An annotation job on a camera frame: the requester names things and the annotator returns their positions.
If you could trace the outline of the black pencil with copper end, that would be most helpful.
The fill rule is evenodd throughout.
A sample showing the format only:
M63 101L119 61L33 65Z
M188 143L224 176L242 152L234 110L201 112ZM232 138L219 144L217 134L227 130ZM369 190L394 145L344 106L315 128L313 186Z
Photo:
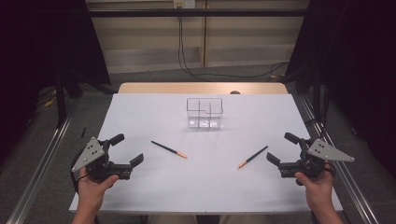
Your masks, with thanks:
M255 154L251 155L249 158L246 160L242 161L240 164L237 166L237 170L240 170L242 167L244 167L246 164L248 164L250 161L254 160L257 156L259 156L261 153L264 152L265 149L267 149L268 146L263 147L259 151L257 151Z
M163 149L165 149L165 150L167 150L167 151L170 151L171 153L174 153L174 154L178 155L179 157L182 157L182 158L184 158L184 159L187 159L187 158L188 158L185 154L183 154L183 153L181 153L181 152L179 152L179 151L176 151L176 150L174 150L174 149L172 149L172 148L170 148L170 147L164 146L164 145L162 145L162 144L160 144L160 143L157 143L157 142L155 142L155 141L150 141L150 142L151 142L152 144L158 146L158 147L161 147L161 148L163 148Z

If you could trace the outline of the person's left hand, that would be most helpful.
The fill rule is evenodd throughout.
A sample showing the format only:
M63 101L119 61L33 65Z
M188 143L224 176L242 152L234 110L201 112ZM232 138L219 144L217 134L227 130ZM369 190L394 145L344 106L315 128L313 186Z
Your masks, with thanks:
M118 180L117 175L112 175L101 183L96 183L88 178L86 168L79 170L78 179L78 204L87 206L101 206L105 193Z

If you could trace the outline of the black horizontal frame bar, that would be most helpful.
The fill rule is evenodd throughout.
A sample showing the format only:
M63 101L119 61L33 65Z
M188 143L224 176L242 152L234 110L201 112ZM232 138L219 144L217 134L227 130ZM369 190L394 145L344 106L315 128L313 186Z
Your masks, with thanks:
M304 17L306 9L96 9L94 18L111 17Z

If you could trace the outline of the person's leg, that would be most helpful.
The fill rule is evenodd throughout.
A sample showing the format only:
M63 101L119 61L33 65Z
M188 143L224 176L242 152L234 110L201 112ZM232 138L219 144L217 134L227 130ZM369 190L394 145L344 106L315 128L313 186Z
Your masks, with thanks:
M149 216L148 224L198 224L195 216L163 215Z
M264 215L223 215L219 224L270 224L270 220Z

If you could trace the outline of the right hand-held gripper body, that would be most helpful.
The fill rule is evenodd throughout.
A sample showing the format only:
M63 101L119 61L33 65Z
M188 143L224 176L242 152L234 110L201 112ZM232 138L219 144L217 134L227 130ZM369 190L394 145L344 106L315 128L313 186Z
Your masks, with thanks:
M297 172L300 172L308 178L317 178L327 169L328 161L353 162L355 160L354 157L321 139L316 139L311 145L303 138L292 140L292 143L300 146L300 159L296 162L279 162L277 168L282 177L294 177Z

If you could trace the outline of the wooden table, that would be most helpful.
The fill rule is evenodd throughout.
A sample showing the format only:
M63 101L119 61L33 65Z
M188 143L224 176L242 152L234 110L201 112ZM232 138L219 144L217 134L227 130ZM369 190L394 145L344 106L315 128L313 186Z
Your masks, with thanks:
M266 82L125 82L119 93L288 94L282 83Z

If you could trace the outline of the black curtain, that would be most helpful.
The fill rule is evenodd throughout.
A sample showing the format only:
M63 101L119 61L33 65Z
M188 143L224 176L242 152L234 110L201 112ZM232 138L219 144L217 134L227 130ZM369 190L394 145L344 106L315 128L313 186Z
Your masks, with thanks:
M396 179L396 0L309 0L286 77L330 91Z
M0 0L0 164L42 89L86 81L110 82L86 0Z

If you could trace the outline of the person's left leg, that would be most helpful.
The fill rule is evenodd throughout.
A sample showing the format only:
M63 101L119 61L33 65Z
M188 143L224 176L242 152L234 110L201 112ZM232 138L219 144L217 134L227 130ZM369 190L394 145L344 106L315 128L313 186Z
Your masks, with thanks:
M198 224L195 216L163 215L149 216L148 224Z

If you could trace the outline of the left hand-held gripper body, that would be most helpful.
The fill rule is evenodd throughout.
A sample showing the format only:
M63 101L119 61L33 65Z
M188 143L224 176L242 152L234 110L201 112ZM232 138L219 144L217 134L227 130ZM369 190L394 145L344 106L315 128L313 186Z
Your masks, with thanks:
M85 167L93 180L104 181L112 175L121 180L128 180L133 170L130 164L115 164L109 160L108 151L111 145L108 140L101 141L92 137L87 145L72 162L71 172L74 174Z

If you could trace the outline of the person's right hand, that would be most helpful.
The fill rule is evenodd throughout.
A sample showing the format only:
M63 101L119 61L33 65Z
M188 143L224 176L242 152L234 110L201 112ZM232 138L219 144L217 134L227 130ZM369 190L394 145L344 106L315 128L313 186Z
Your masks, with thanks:
M322 172L315 180L311 180L301 172L297 172L295 177L305 186L307 204L314 212L318 213L333 209L333 177L329 172Z

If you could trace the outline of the metal floor rail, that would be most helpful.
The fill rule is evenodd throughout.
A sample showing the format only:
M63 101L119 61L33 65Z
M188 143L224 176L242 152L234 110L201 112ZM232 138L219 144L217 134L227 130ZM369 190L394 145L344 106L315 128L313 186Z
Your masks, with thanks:
M50 164L52 163L55 154L62 143L64 136L69 127L72 116L75 114L78 107L79 100L74 100L70 108L67 110L68 115L65 116L60 126L57 127L48 143L45 152L43 153L39 164L31 173L29 182L24 188L21 197L18 199L15 207L13 208L6 224L23 224L32 204L37 196L40 187L49 171Z
M314 107L307 96L301 96L299 100L304 108L304 113L309 117L312 128L315 129L318 136L326 143L333 146L333 141L325 130L324 125L319 121L318 116L314 113ZM349 197L354 203L363 224L379 224L375 214L368 204L366 197L362 193L360 187L349 172L347 165L343 161L335 161L334 166L340 177Z

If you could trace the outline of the person's right leg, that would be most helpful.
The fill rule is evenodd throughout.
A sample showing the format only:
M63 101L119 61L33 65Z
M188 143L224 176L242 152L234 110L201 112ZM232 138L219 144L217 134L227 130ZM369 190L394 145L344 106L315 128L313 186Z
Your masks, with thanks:
M270 220L264 215L223 215L219 224L270 224Z

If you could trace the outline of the clear plastic organizer box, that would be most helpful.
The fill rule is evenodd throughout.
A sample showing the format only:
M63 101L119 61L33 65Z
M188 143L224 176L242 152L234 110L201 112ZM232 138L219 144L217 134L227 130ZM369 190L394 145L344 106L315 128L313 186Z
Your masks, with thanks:
M188 98L189 128L219 129L223 114L221 98Z

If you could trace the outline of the black metal stand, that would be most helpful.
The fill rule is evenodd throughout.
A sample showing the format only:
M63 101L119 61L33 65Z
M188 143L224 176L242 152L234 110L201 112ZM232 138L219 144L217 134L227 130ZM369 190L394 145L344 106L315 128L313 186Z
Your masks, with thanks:
M313 118L310 120L310 123L312 123L317 128L318 137L323 138L326 133L325 126L329 102L326 91L321 88L321 71L319 66L315 67L312 87Z
M93 81L91 78L84 77L76 72L59 72L55 77L55 90L58 108L58 123L60 128L66 121L67 113L65 106L64 92L67 91L71 98L80 98L83 94L80 83L86 83L89 86L103 92L104 94L114 94L115 90L106 87L104 84Z

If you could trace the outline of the white power strip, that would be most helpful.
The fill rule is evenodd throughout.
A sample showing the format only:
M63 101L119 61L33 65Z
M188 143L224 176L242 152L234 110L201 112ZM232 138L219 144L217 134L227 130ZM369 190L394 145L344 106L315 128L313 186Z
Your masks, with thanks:
M196 2L195 0L173 0L173 5L174 8L177 9L182 9L182 8L193 9L196 7Z

